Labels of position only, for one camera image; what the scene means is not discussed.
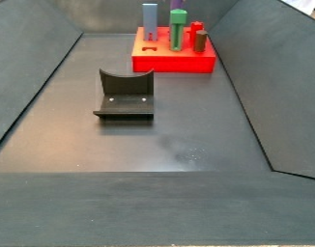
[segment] dark gray holder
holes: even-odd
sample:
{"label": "dark gray holder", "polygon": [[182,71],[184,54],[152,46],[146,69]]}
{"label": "dark gray holder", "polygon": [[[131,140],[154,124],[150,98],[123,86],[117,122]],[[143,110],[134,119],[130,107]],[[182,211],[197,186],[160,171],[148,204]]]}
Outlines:
{"label": "dark gray holder", "polygon": [[139,76],[118,76],[102,69],[103,100],[101,110],[93,114],[106,117],[154,116],[154,71]]}

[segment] gray metal surface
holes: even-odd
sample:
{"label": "gray metal surface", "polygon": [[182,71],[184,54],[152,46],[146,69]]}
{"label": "gray metal surface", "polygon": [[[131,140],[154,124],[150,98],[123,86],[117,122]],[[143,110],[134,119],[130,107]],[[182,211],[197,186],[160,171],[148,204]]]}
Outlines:
{"label": "gray metal surface", "polygon": [[240,0],[211,37],[273,169],[315,178],[315,20]]}
{"label": "gray metal surface", "polygon": [[156,73],[154,122],[101,122],[99,69],[133,74],[134,36],[80,39],[0,147],[0,172],[269,171],[224,68]]}
{"label": "gray metal surface", "polygon": [[[142,26],[142,4],[158,2],[158,26],[169,25],[169,0],[51,0],[86,33],[131,33]],[[185,2],[190,21],[201,20],[211,28],[237,0]]]}
{"label": "gray metal surface", "polygon": [[315,245],[315,181],[276,173],[0,174],[0,246],[172,244]]}
{"label": "gray metal surface", "polygon": [[0,139],[80,34],[50,2],[0,2]]}

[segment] red base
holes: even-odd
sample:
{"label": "red base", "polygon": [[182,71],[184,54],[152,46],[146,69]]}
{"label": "red base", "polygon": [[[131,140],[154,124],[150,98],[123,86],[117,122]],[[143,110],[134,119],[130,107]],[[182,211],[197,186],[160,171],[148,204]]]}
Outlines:
{"label": "red base", "polygon": [[131,52],[134,72],[148,72],[152,69],[156,72],[213,72],[216,52],[209,39],[205,51],[197,53],[190,45],[190,27],[185,28],[182,51],[169,49],[169,27],[158,27],[157,36],[158,41],[143,41],[143,28],[138,28]]}

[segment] bin floor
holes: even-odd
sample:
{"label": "bin floor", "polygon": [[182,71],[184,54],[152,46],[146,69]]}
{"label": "bin floor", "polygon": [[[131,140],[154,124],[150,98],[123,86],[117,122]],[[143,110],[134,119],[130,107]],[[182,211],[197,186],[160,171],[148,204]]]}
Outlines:
{"label": "bin floor", "polygon": [[133,35],[86,35],[0,146],[0,172],[267,172],[220,61],[156,73],[152,122],[103,122],[98,70],[133,74]]}

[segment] curved cutout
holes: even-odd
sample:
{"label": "curved cutout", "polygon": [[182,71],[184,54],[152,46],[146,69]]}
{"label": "curved cutout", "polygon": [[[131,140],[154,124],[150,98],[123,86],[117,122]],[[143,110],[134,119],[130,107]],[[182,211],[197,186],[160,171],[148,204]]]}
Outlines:
{"label": "curved cutout", "polygon": [[115,75],[99,70],[103,94],[149,95],[154,94],[154,70],[141,75]]}

